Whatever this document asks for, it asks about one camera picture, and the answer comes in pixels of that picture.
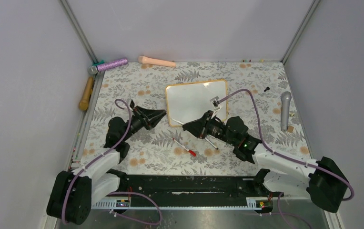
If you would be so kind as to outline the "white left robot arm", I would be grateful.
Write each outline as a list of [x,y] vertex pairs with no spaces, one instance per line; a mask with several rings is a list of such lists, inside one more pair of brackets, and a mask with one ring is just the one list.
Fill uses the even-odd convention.
[[129,118],[113,117],[108,122],[105,151],[72,171],[61,171],[55,178],[46,213],[64,224],[81,225],[93,205],[106,196],[137,195],[128,185],[127,175],[113,167],[126,158],[130,145],[127,140],[142,128],[153,129],[165,116],[163,109],[152,110],[126,105]]

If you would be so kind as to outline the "yellow framed whiteboard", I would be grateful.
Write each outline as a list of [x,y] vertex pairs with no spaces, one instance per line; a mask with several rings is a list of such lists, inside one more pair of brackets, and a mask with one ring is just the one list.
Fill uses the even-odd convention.
[[220,110],[213,110],[210,100],[218,96],[219,100],[227,96],[225,80],[210,80],[194,83],[168,85],[165,88],[167,118],[169,126],[181,126],[171,118],[187,123],[196,120],[212,110],[221,120],[227,119],[227,103],[222,102]]

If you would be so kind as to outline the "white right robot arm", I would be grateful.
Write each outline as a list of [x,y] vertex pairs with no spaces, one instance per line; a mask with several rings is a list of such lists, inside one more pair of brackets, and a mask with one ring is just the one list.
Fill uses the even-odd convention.
[[223,123],[211,110],[183,130],[199,139],[212,136],[233,146],[242,161],[258,165],[253,190],[264,197],[268,193],[294,194],[309,198],[319,208],[336,213],[348,189],[348,180],[338,165],[328,157],[301,159],[269,151],[262,140],[251,136],[243,120],[232,117]]

